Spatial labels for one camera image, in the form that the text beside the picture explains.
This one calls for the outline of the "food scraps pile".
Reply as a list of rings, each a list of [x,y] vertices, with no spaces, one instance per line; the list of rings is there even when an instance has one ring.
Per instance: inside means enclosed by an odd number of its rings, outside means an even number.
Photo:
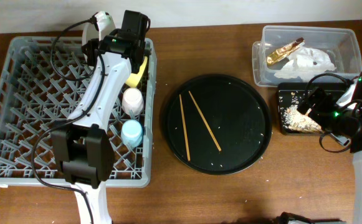
[[[298,104],[303,100],[301,90],[279,90],[279,115],[284,134],[320,134],[319,124],[307,115],[297,111]]]

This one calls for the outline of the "white paper napkin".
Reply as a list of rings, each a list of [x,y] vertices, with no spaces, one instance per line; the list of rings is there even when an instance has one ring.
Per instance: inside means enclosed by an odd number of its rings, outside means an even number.
[[[300,47],[286,56],[288,62],[274,76],[277,78],[300,78],[303,82],[311,80],[314,76],[334,72],[335,64],[330,56],[319,49]]]

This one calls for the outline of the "gold foil wrapper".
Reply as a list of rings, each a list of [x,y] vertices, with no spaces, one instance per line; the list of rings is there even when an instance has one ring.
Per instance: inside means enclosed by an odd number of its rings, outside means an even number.
[[[279,49],[274,50],[266,57],[267,65],[274,65],[275,63],[280,62],[285,57],[289,56],[292,52],[298,50],[304,44],[305,39],[301,37]]]

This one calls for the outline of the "wooden chopstick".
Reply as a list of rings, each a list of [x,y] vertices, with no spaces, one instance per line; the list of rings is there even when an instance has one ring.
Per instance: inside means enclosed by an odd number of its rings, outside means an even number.
[[[187,133],[187,128],[186,128],[186,120],[185,120],[184,109],[183,109],[183,100],[182,100],[181,95],[179,95],[179,104],[180,104],[180,108],[181,108],[181,119],[182,119],[182,124],[183,124],[183,133],[184,133],[184,142],[185,142],[185,147],[186,147],[186,155],[187,155],[188,162],[190,162],[191,157],[190,157],[190,151],[189,151],[188,133]]]
[[[195,107],[196,107],[196,109],[197,109],[197,111],[198,111],[198,113],[199,113],[199,115],[200,115],[200,117],[201,117],[201,119],[202,119],[202,121],[203,121],[206,129],[207,129],[207,131],[209,132],[212,140],[214,141],[214,144],[215,144],[215,146],[217,147],[217,150],[218,150],[219,152],[221,152],[222,149],[221,149],[221,147],[220,147],[220,145],[219,145],[219,143],[218,143],[218,141],[217,141],[214,133],[212,132],[212,130],[211,130],[208,122],[206,121],[206,119],[205,119],[205,117],[204,117],[204,115],[203,115],[203,113],[202,113],[199,105],[197,104],[195,98],[193,97],[193,94],[192,94],[190,91],[188,91],[188,93],[189,93],[189,95],[190,95],[190,97],[191,97],[191,99],[192,99],[192,101],[193,101],[193,103],[194,103],[194,105],[195,105]]]

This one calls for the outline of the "pink plastic cup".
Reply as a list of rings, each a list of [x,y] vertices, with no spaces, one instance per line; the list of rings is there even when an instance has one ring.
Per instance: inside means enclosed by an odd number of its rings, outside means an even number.
[[[127,115],[138,116],[143,111],[144,100],[137,88],[127,88],[123,93],[121,107]]]

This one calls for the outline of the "yellow plastic bowl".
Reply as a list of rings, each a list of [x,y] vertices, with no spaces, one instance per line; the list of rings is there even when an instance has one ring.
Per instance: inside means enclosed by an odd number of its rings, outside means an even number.
[[[144,61],[140,66],[139,72],[131,73],[130,76],[128,77],[128,79],[126,80],[125,84],[128,87],[136,88],[138,86],[138,84],[141,82],[142,76],[146,70],[147,64],[148,64],[148,57],[145,56]]]

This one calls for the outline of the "blue plastic cup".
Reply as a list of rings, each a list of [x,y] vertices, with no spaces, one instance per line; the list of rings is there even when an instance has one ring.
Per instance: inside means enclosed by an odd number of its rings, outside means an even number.
[[[123,144],[134,149],[143,141],[143,128],[138,121],[130,119],[123,123],[120,137]]]

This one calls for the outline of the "grey round plate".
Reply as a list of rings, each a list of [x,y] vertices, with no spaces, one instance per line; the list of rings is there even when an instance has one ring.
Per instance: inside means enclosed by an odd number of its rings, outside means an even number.
[[[103,40],[106,35],[115,30],[113,17],[105,11],[95,13],[91,17],[82,32],[82,52],[89,66],[95,65],[96,57],[93,55],[98,41]]]

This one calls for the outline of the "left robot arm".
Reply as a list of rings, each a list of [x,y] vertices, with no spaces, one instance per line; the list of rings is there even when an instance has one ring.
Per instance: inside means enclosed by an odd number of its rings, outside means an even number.
[[[126,10],[117,28],[100,11],[83,22],[82,53],[92,68],[90,83],[67,120],[50,132],[55,163],[75,193],[82,223],[111,223],[105,184],[115,162],[107,135],[120,90],[147,61],[148,16]]]

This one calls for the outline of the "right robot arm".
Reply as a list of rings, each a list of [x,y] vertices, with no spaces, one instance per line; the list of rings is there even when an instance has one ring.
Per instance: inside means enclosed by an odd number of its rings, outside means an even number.
[[[336,78],[346,86],[345,93],[334,98],[322,87],[311,85],[320,76],[316,75],[306,84],[303,100],[297,111],[316,122],[322,129],[321,138],[327,135],[343,136],[350,143],[344,148],[353,155],[355,172],[354,223],[362,223],[362,72],[352,79],[340,75]]]

